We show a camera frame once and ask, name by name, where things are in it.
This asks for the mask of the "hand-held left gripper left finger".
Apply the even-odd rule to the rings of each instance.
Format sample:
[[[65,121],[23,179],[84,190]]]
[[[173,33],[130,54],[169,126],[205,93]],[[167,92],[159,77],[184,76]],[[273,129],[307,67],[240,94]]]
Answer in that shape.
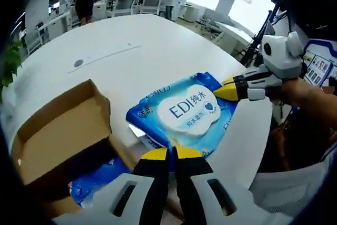
[[[123,173],[95,192],[92,205],[53,219],[55,224],[160,224],[166,206],[170,153],[145,153],[132,173]]]

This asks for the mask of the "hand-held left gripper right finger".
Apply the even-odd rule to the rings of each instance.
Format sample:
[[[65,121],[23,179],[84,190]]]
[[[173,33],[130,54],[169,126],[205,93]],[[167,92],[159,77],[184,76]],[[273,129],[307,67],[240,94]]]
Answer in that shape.
[[[185,224],[289,224],[292,218],[258,207],[249,190],[213,172],[194,149],[173,149],[177,195]]]

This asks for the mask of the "person's right hand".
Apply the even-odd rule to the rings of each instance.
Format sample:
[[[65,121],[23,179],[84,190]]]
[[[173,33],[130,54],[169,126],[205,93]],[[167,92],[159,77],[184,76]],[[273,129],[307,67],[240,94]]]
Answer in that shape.
[[[295,85],[298,79],[287,80],[281,86],[269,87],[266,96],[271,102],[282,102],[288,105],[295,105],[296,92]]]

